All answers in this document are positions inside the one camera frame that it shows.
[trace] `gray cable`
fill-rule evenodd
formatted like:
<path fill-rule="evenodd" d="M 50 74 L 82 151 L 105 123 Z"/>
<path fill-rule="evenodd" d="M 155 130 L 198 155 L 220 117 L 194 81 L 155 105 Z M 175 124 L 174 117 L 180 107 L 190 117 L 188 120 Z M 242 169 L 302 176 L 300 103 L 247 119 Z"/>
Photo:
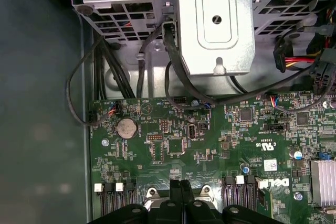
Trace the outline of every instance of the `gray cable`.
<path fill-rule="evenodd" d="M 279 106 L 275 106 L 274 108 L 277 109 L 277 110 L 280 110 L 282 112 L 285 112 L 287 114 L 291 114 L 291 113 L 298 113 L 298 112 L 302 112 L 302 111 L 306 111 L 306 110 L 310 110 L 312 108 L 314 108 L 317 104 L 319 104 L 320 102 L 323 101 L 323 99 L 326 97 L 326 95 L 330 92 L 333 84 L 335 82 L 335 74 L 333 73 L 332 75 L 332 78 L 328 84 L 328 86 L 326 87 L 325 91 L 323 92 L 323 94 L 320 96 L 319 99 L 317 99 L 314 103 L 306 106 L 306 107 L 303 107 L 303 108 L 299 108 L 299 109 L 293 109 L 293 110 L 287 110 L 287 109 L 284 109 L 284 108 L 281 108 Z"/>

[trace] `integrated circuit chip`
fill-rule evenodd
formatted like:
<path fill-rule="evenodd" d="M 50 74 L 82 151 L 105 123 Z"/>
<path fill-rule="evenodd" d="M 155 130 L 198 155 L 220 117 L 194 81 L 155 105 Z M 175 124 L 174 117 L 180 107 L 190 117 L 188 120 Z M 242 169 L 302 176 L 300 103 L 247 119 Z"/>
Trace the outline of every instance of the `integrated circuit chip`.
<path fill-rule="evenodd" d="M 222 158 L 229 159 L 230 158 L 230 152 L 222 152 Z"/>
<path fill-rule="evenodd" d="M 298 113 L 296 115 L 296 124 L 298 126 L 308 125 L 308 122 L 309 122 L 309 114 L 307 112 L 305 112 L 305 113 Z"/>
<path fill-rule="evenodd" d="M 252 121 L 252 110 L 250 108 L 240 110 L 241 121 Z"/>
<path fill-rule="evenodd" d="M 183 140 L 170 139 L 167 152 L 169 154 L 183 154 L 184 153 Z"/>
<path fill-rule="evenodd" d="M 222 142 L 222 149 L 223 150 L 230 149 L 230 142 Z"/>

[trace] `screw hole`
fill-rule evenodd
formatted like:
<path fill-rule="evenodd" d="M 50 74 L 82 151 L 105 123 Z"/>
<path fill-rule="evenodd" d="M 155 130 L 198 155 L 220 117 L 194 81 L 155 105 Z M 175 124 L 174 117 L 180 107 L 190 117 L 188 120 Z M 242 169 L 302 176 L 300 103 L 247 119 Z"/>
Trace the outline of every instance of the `screw hole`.
<path fill-rule="evenodd" d="M 234 213 L 234 214 L 239 213 L 239 209 L 236 208 L 236 207 L 231 207 L 231 208 L 229 209 L 229 211 L 232 212 L 232 213 Z"/>
<path fill-rule="evenodd" d="M 221 18 L 220 16 L 216 15 L 216 16 L 214 16 L 214 17 L 212 18 L 212 22 L 213 22 L 214 24 L 218 25 L 218 24 L 220 24 L 220 23 L 222 22 L 222 18 Z"/>

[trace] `capacitor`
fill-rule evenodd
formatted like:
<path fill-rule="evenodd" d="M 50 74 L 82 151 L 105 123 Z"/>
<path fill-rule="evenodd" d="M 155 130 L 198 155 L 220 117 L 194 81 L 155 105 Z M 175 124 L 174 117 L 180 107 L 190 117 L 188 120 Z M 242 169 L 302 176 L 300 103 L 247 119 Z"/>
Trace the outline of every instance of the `capacitor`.
<path fill-rule="evenodd" d="M 296 160 L 301 160 L 301 159 L 302 159 L 302 152 L 300 152 L 300 151 L 296 151 L 296 152 L 294 153 L 294 158 L 295 158 Z"/>
<path fill-rule="evenodd" d="M 190 115 L 190 116 L 188 116 L 188 122 L 195 123 L 196 122 L 196 118 L 193 117 L 192 115 Z"/>
<path fill-rule="evenodd" d="M 250 172 L 250 168 L 245 163 L 241 163 L 240 169 L 245 174 L 248 174 Z"/>
<path fill-rule="evenodd" d="M 191 106 L 192 106 L 192 107 L 197 107 L 197 106 L 199 106 L 199 104 L 200 104 L 200 102 L 197 101 L 197 100 L 193 100 L 193 101 L 191 102 Z"/>
<path fill-rule="evenodd" d="M 336 109 L 336 100 L 332 100 L 329 105 L 331 108 Z"/>
<path fill-rule="evenodd" d="M 289 151 L 289 156 L 290 156 L 291 158 L 294 158 L 294 154 L 295 154 L 296 151 L 297 151 L 297 149 L 291 149 L 291 150 Z"/>

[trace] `ram slot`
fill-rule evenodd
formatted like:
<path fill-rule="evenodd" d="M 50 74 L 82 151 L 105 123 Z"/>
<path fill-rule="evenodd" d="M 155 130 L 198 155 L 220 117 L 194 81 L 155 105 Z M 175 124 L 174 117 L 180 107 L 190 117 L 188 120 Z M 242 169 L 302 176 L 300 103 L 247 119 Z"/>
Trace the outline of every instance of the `ram slot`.
<path fill-rule="evenodd" d="M 256 188 L 255 185 L 247 185 L 247 208 L 256 211 Z"/>

